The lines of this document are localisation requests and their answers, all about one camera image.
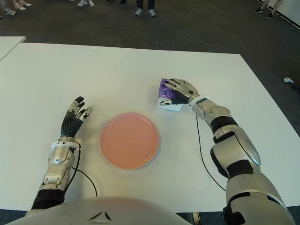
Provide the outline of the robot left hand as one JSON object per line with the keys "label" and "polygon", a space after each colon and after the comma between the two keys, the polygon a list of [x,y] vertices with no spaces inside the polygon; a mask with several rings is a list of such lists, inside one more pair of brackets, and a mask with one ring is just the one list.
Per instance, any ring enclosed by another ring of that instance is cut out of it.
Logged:
{"label": "robot left hand", "polygon": [[84,97],[77,97],[68,108],[63,119],[60,136],[74,138],[83,122],[91,115],[92,108],[83,109]]}

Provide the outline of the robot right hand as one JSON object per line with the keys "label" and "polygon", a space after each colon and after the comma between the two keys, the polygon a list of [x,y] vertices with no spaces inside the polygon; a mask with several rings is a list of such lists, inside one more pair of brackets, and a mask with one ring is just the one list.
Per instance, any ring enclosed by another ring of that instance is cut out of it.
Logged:
{"label": "robot right hand", "polygon": [[163,86],[168,88],[175,96],[168,100],[161,101],[159,105],[188,104],[198,97],[197,89],[189,82],[182,79],[166,79]]}

